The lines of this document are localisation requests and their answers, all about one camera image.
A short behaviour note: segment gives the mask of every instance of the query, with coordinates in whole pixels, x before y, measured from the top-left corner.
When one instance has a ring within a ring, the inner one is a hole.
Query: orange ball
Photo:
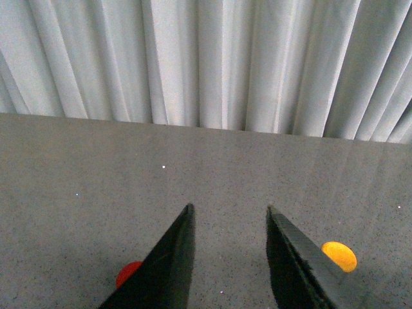
[[[322,245],[322,251],[344,272],[352,272],[357,265],[356,255],[343,243],[328,241]]]
[[[140,261],[134,261],[123,267],[117,275],[116,288],[120,288],[120,285],[122,285],[131,276],[131,274],[140,267],[141,264],[142,262]]]

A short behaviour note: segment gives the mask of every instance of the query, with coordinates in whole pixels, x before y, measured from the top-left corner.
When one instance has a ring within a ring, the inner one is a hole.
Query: curtain fold
[[[411,2],[0,1],[0,112],[410,143]]]

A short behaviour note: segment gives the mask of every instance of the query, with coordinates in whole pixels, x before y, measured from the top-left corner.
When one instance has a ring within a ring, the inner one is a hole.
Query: speckled floor surface
[[[0,308],[95,308],[196,206],[189,308],[276,308],[274,204],[412,308],[412,146],[0,114]]]

